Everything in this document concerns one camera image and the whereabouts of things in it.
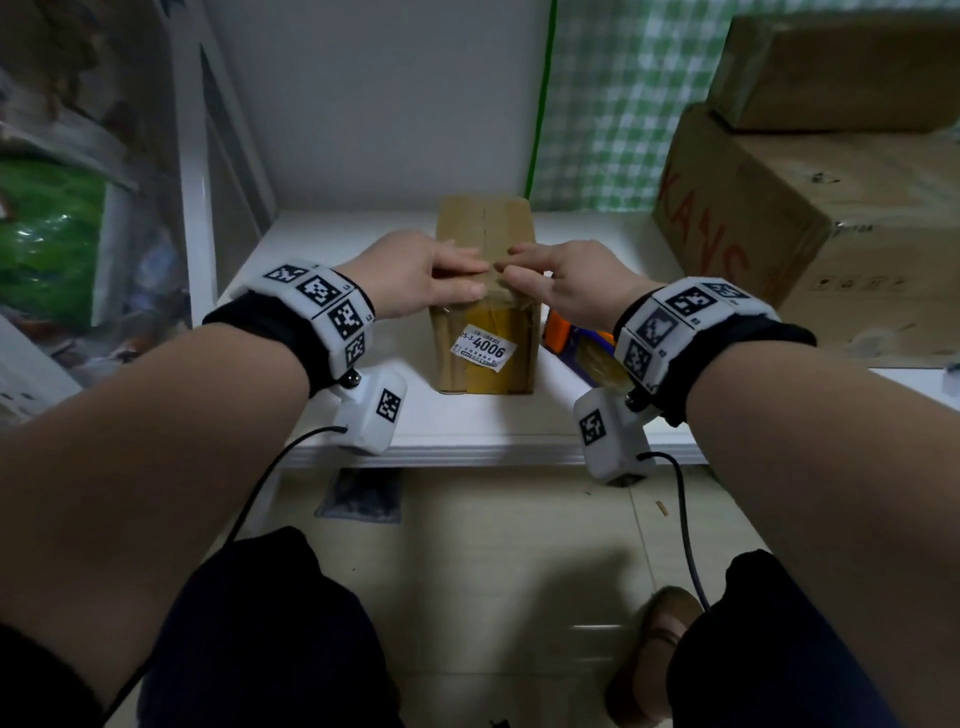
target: floor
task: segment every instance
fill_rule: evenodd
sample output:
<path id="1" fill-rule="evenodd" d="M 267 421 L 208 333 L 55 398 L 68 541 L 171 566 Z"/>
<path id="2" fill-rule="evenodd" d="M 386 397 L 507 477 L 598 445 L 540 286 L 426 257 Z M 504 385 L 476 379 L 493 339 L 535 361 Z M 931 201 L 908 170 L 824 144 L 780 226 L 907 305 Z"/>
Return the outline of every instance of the floor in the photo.
<path id="1" fill-rule="evenodd" d="M 763 542 L 707 469 L 684 474 L 713 600 Z M 579 468 L 406 471 L 399 525 L 316 518 L 331 475 L 288 473 L 265 530 L 302 530 L 359 595 L 409 728 L 611 726 L 602 691 L 637 608 L 666 584 L 692 590 L 669 468 L 627 490 Z"/>

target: black trousers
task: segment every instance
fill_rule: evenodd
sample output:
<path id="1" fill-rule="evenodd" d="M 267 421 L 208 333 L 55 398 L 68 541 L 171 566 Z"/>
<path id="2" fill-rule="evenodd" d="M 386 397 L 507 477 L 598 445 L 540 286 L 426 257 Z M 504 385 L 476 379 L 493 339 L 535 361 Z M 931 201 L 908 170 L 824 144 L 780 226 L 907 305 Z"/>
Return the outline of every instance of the black trousers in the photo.
<path id="1" fill-rule="evenodd" d="M 137 706 L 143 728 L 401 726 L 370 619 L 294 528 L 235 543 L 183 588 Z M 898 724 L 779 562 L 738 556 L 667 687 L 677 728 Z"/>

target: printed symbol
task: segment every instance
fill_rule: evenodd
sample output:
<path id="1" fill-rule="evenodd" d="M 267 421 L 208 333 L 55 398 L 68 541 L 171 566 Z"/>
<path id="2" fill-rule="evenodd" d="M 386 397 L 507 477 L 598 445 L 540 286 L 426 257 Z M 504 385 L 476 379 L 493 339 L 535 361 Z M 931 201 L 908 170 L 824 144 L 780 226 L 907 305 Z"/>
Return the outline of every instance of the printed symbol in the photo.
<path id="1" fill-rule="evenodd" d="M 637 381 L 643 381 L 652 359 L 653 355 L 650 352 L 631 339 L 630 346 L 627 347 L 627 355 L 623 359 L 623 366 Z"/>
<path id="2" fill-rule="evenodd" d="M 687 318 L 715 303 L 715 298 L 696 286 L 687 288 L 683 293 L 678 293 L 666 301 L 668 306 Z"/>
<path id="3" fill-rule="evenodd" d="M 813 285 L 810 290 L 813 291 L 826 291 L 833 287 L 833 282 L 837 280 L 836 276 L 820 276 L 813 281 Z"/>
<path id="4" fill-rule="evenodd" d="M 651 349 L 655 349 L 667 337 L 667 334 L 677 327 L 678 323 L 677 319 L 662 308 L 658 308 L 650 314 L 646 321 L 640 324 L 636 335 L 649 344 Z"/>
<path id="5" fill-rule="evenodd" d="M 357 316 L 356 309 L 350 301 L 344 301 L 330 311 L 327 316 L 330 317 L 330 321 L 333 322 L 337 333 L 344 341 L 347 341 L 350 336 L 363 328 L 363 322 L 360 321 L 360 317 Z"/>
<path id="6" fill-rule="evenodd" d="M 396 422 L 396 415 L 400 411 L 400 397 L 395 395 L 389 389 L 383 390 L 380 395 L 380 404 L 376 406 L 376 414 L 384 420 L 392 423 Z"/>
<path id="7" fill-rule="evenodd" d="M 264 278 L 279 280 L 281 283 L 289 283 L 291 280 L 298 279 L 304 273 L 306 273 L 306 268 L 298 268 L 296 265 L 281 265 L 279 268 L 264 276 Z"/>
<path id="8" fill-rule="evenodd" d="M 863 287 L 863 290 L 878 291 L 889 278 L 889 276 L 873 276 L 871 279 L 867 279 L 867 284 Z"/>
<path id="9" fill-rule="evenodd" d="M 840 178 L 834 177 L 830 172 L 817 172 L 810 177 L 810 181 L 814 184 L 837 184 Z"/>
<path id="10" fill-rule="evenodd" d="M 593 410 L 580 421 L 580 436 L 584 438 L 584 447 L 595 443 L 606 434 L 607 429 L 603 427 L 599 409 Z"/>
<path id="11" fill-rule="evenodd" d="M 705 288 L 709 288 L 713 293 L 722 299 L 749 299 L 746 293 L 729 283 L 703 283 Z"/>
<path id="12" fill-rule="evenodd" d="M 367 342 L 364 341 L 364 335 L 361 333 L 347 344 L 347 368 L 352 367 L 356 363 L 356 360 L 363 356 L 366 350 Z"/>
<path id="13" fill-rule="evenodd" d="M 305 280 L 297 286 L 297 290 L 321 308 L 341 294 L 339 288 L 320 276 Z"/>

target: green plaid fabric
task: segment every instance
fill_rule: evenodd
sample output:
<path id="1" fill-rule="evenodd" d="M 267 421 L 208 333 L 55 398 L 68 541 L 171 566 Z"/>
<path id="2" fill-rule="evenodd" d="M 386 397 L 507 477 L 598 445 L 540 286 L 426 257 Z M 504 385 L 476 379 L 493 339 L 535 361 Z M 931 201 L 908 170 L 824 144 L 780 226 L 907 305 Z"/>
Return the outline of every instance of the green plaid fabric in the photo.
<path id="1" fill-rule="evenodd" d="M 960 0 L 556 0 L 534 209 L 645 210 L 690 102 L 748 12 L 960 8 Z"/>

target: white shelf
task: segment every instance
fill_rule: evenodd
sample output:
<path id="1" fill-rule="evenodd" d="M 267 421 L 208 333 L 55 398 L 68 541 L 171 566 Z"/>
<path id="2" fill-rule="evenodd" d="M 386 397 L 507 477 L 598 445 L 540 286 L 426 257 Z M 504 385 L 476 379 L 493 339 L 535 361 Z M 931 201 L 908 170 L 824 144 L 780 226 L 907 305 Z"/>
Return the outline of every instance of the white shelf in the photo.
<path id="1" fill-rule="evenodd" d="M 336 265 L 359 254 L 373 240 L 398 228 L 432 234 L 431 212 L 281 212 L 236 281 L 255 275 L 291 256 Z M 549 212 L 534 216 L 537 239 L 557 244 L 570 239 L 603 241 L 630 268 L 653 279 L 673 280 L 682 272 L 646 214 Z M 378 322 L 374 345 L 363 365 L 390 363 L 409 389 L 390 450 L 379 457 L 347 454 L 311 438 L 292 452 L 287 467 L 304 467 L 318 457 L 326 464 L 354 467 L 429 467 L 490 465 L 580 465 L 583 454 L 573 421 L 573 402 L 588 389 L 553 354 L 541 351 L 537 385 L 530 396 L 443 395 L 434 390 L 436 355 L 428 315 Z M 937 370 L 882 372 L 935 399 L 957 406 L 942 394 Z M 336 400 L 320 393 L 307 406 L 295 434 L 333 421 Z M 705 462 L 686 425 L 663 420 L 647 425 L 652 449 L 669 452 L 681 463 Z"/>

